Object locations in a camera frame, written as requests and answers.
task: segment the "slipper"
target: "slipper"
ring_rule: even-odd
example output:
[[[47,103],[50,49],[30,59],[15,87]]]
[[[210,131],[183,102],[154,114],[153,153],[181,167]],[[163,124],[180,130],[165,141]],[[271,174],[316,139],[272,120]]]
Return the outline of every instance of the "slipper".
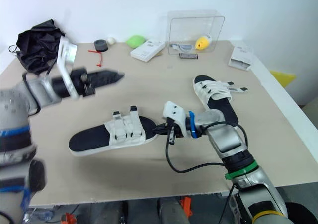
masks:
[[[130,107],[130,115],[122,117],[119,111],[113,113],[113,120],[73,135],[69,142],[71,154],[88,156],[112,149],[137,146],[156,138],[155,123],[139,116],[137,107]]]
[[[195,94],[197,94],[206,110],[220,110],[226,121],[239,123],[239,119],[230,105],[232,99],[230,92],[245,92],[247,88],[233,88],[233,85],[234,83],[231,81],[215,81],[205,75],[199,75],[193,80]]]

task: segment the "green band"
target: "green band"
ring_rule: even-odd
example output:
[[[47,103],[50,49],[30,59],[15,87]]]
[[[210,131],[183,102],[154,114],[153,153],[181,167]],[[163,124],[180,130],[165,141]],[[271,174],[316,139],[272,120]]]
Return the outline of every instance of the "green band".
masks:
[[[256,161],[254,161],[253,163],[251,163],[249,166],[243,168],[243,169],[240,169],[238,171],[235,171],[233,173],[227,173],[225,175],[225,178],[227,180],[231,180],[232,178],[235,178],[235,177],[238,177],[238,176],[242,176],[246,173],[249,173],[251,172],[253,169],[257,168],[258,167],[258,164],[256,163]]]

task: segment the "blue stripe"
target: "blue stripe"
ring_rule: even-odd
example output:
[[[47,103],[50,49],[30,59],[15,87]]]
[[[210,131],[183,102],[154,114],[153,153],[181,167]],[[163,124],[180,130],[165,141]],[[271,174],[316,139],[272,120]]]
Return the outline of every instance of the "blue stripe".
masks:
[[[21,192],[23,191],[23,198],[20,204],[20,207],[25,212],[29,207],[30,200],[31,200],[31,192],[28,188],[22,186],[11,186],[6,188],[1,188],[0,193],[9,193],[9,192]]]
[[[29,125],[22,126],[22,127],[19,127],[19,128],[14,128],[14,129],[1,130],[0,131],[0,136],[2,136],[2,137],[13,136],[13,135],[20,134],[22,132],[26,132],[28,130],[30,130],[30,126]]]
[[[195,133],[195,125],[194,125],[194,113],[189,111],[190,115],[190,128],[191,128],[191,135],[193,138],[198,138],[197,133]]]

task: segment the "table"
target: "table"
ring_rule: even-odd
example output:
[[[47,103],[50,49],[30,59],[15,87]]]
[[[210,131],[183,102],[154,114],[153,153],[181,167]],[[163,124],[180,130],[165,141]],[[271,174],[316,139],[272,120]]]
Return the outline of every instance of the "table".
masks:
[[[92,44],[79,44],[75,68],[92,72],[101,68]],[[99,88],[96,96],[65,99],[30,118],[37,158],[45,160],[47,186],[37,193],[32,205],[70,204],[136,198],[216,193],[230,188],[223,167],[204,167],[177,174],[168,166],[165,136],[137,147],[112,150],[88,157],[74,157],[68,149],[70,137],[78,131],[103,124],[113,111],[129,113],[137,105],[139,115],[163,123],[162,111],[171,100],[186,111],[204,111],[196,97],[192,80],[209,75],[246,86],[247,93],[234,93],[232,106],[247,131],[249,149],[275,186],[318,181],[318,164],[270,95],[252,72],[227,66],[233,46],[220,41],[214,52],[200,53],[198,60],[181,60],[167,50],[148,63],[130,57],[130,48],[117,43],[103,54],[103,67],[125,73],[115,85]],[[0,76],[0,87],[21,81],[24,69],[14,60]],[[178,168],[204,162],[218,162],[207,137],[180,138],[170,149]]]

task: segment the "yellow object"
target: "yellow object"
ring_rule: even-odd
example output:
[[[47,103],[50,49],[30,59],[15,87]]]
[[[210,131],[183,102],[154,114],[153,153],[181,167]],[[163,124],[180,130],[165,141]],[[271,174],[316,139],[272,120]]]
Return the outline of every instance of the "yellow object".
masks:
[[[195,42],[195,49],[204,50],[210,45],[211,41],[212,41],[211,36],[206,34],[198,38],[198,40]]]
[[[295,74],[285,74],[276,71],[270,71],[270,73],[276,78],[276,80],[283,86],[286,87],[290,84],[295,78]]]
[[[263,212],[256,214],[253,217],[252,223],[254,223],[256,221],[256,219],[260,218],[261,216],[268,215],[268,214],[280,215],[280,216],[284,217],[284,215],[281,212],[274,211],[274,210],[268,210],[268,211],[263,211]]]

